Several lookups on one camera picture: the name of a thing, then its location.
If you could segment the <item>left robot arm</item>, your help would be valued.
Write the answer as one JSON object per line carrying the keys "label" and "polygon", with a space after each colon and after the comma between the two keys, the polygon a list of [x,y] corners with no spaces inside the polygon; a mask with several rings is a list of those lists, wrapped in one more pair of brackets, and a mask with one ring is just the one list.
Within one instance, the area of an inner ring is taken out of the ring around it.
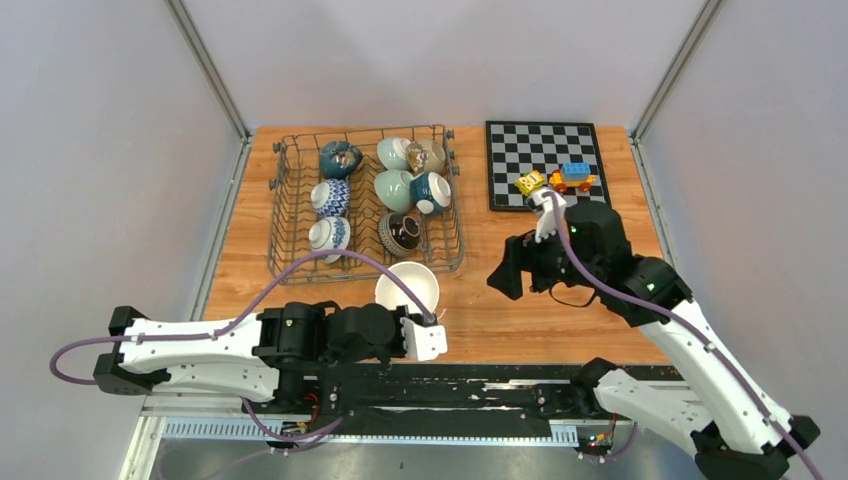
{"label": "left robot arm", "polygon": [[118,307],[109,332],[125,339],[97,358],[93,377],[101,391],[116,395],[208,391],[293,413],[305,403],[307,375],[406,357],[405,313],[374,303],[289,302],[241,322],[166,323]]}

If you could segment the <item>black striped bowl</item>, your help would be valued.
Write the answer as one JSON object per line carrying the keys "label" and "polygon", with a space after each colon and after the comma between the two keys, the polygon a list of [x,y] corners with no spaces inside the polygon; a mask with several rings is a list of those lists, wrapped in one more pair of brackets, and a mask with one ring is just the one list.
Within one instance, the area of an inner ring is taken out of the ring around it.
{"label": "black striped bowl", "polygon": [[418,219],[412,215],[387,213],[378,223],[378,236],[389,254],[405,258],[417,250],[421,241],[421,226]]}

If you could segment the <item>grey wire dish rack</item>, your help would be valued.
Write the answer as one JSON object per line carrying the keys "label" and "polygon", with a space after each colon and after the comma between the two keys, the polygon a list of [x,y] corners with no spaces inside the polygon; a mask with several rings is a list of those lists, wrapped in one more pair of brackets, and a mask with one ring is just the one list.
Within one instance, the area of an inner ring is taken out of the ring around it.
{"label": "grey wire dish rack", "polygon": [[[388,137],[404,137],[414,141],[434,140],[446,149],[444,173],[440,173],[456,192],[459,167],[455,160],[452,141],[454,130],[442,124],[415,125],[384,128],[354,128],[346,131],[327,131],[290,134],[275,142],[277,167],[275,177],[269,180],[274,194],[271,213],[270,239],[267,267],[272,276],[280,274],[291,262],[310,253],[307,233],[318,216],[308,200],[312,188],[322,180],[319,169],[319,151],[331,141],[347,141],[358,147],[363,160],[348,179],[352,202],[345,212],[352,227],[348,249],[391,265],[405,259],[425,264],[434,273],[451,273],[463,261],[465,248],[461,231],[458,193],[453,193],[451,206],[443,213],[424,215],[413,207],[410,212],[421,227],[421,241],[406,258],[393,256],[378,236],[379,220],[390,209],[378,200],[374,180],[378,173],[387,170],[378,160],[377,144]],[[361,261],[342,257],[327,264],[313,260],[283,280],[284,284],[317,284],[376,278],[379,274]]]}

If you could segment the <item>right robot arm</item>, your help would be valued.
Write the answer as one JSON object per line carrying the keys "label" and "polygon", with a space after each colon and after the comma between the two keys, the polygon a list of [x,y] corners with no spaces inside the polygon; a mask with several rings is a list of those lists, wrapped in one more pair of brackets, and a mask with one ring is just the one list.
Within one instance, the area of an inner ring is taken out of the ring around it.
{"label": "right robot arm", "polygon": [[658,347],[696,396],[668,397],[602,358],[571,380],[571,403],[584,417],[628,418],[690,455],[709,479],[780,479],[792,458],[807,459],[820,435],[813,419],[792,414],[744,370],[710,326],[691,288],[665,260],[633,252],[620,215],[597,201],[567,205],[553,192],[528,200],[536,227],[506,240],[488,284],[510,299],[563,284],[592,288],[611,312]]}

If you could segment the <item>cream beige bowl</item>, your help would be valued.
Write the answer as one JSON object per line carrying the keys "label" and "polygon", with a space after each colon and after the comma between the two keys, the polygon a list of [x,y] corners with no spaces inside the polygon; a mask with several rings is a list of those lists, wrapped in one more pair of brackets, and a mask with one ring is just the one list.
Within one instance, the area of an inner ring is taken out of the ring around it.
{"label": "cream beige bowl", "polygon": [[[404,261],[392,265],[389,271],[416,295],[430,313],[435,312],[440,299],[440,286],[436,275],[428,267],[418,262]],[[406,306],[411,313],[422,312],[411,297],[385,274],[377,280],[375,301],[389,310]]]}

